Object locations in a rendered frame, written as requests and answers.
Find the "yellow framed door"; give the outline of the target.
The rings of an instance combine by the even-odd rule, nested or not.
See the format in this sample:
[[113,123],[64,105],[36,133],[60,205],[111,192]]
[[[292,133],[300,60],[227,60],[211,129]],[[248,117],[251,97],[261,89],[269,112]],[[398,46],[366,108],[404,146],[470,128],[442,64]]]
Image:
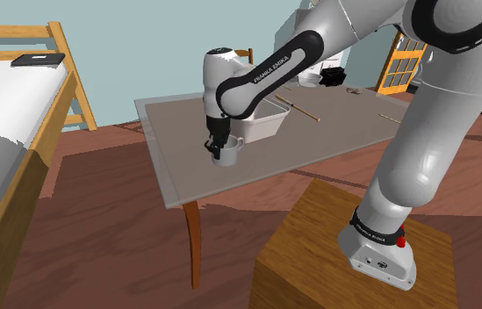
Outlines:
[[427,44],[397,32],[374,91],[382,95],[405,92]]

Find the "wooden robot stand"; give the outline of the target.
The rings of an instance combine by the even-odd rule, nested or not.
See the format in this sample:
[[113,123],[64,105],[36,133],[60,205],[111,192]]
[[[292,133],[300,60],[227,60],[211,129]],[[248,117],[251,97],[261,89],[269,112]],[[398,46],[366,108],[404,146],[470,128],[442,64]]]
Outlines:
[[406,219],[417,278],[402,291],[349,266],[338,244],[360,198],[313,180],[255,260],[248,309],[458,309],[451,238]]

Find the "white plastic bin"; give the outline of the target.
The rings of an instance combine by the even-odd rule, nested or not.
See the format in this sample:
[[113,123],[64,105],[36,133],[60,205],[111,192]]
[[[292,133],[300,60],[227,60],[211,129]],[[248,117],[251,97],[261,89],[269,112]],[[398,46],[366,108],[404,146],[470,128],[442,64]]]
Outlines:
[[231,134],[246,143],[274,136],[290,110],[274,98],[264,98],[248,118],[231,120]]

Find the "grey mug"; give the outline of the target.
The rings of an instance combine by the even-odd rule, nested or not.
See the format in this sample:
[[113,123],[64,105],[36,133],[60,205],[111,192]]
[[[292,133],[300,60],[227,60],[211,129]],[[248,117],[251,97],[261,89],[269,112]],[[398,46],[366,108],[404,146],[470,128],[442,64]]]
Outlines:
[[216,155],[211,154],[212,162],[220,167],[230,167],[235,165],[238,159],[238,154],[244,144],[245,140],[242,137],[229,135],[224,147],[219,148]]

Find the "black tablet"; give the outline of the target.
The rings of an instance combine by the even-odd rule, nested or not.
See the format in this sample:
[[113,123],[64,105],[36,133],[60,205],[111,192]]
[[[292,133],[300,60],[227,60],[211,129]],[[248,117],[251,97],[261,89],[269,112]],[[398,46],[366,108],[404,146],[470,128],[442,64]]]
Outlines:
[[53,66],[60,65],[65,54],[22,54],[11,62],[12,67]]

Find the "grey table with wooden legs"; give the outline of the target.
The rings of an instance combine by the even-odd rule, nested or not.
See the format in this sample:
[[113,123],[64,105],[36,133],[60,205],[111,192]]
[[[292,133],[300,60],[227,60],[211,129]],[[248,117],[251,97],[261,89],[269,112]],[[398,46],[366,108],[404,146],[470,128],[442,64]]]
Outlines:
[[209,138],[199,93],[135,100],[143,133],[166,208],[195,203],[226,190],[299,169],[394,137],[407,104],[346,87],[288,85],[279,95],[320,118],[317,122],[291,108],[277,133],[246,143],[235,165],[219,167],[204,146]]

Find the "wooden chair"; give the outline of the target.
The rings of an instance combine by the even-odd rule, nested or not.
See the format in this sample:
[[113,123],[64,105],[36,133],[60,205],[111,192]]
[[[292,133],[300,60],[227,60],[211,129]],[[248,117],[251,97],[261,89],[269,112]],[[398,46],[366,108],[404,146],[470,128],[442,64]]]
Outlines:
[[252,48],[248,49],[236,49],[235,53],[239,57],[247,57],[248,58],[248,63],[252,64],[253,63],[253,58],[254,58],[254,52]]

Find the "white bowl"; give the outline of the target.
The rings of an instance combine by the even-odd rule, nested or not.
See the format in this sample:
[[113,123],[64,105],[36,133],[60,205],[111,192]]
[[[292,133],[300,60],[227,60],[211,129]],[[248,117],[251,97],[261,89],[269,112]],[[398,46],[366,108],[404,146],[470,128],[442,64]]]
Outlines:
[[301,87],[313,88],[320,84],[322,76],[315,73],[303,73],[298,75],[298,84]]

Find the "long wooden stick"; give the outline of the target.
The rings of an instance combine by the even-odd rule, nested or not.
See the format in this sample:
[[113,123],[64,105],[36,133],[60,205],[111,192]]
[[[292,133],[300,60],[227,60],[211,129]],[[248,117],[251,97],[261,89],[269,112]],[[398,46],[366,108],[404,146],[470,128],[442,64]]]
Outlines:
[[281,96],[279,96],[279,95],[275,95],[274,97],[275,97],[277,100],[279,100],[280,102],[289,105],[289,106],[292,107],[293,109],[304,113],[306,116],[310,117],[311,119],[313,119],[313,120],[315,120],[315,121],[317,121],[317,122],[320,122],[320,118],[317,118],[316,116],[312,115],[312,114],[309,113],[308,111],[305,111],[304,109],[300,108],[299,106],[295,105],[294,103],[290,102],[289,100],[285,99],[284,97],[281,97]]

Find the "black box-shaped object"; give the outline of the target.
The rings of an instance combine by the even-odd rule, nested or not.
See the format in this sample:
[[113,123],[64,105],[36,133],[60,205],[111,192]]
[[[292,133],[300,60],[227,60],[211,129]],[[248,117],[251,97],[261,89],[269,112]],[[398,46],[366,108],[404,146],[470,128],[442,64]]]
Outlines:
[[323,68],[320,75],[319,84],[326,87],[342,85],[347,76],[342,67]]

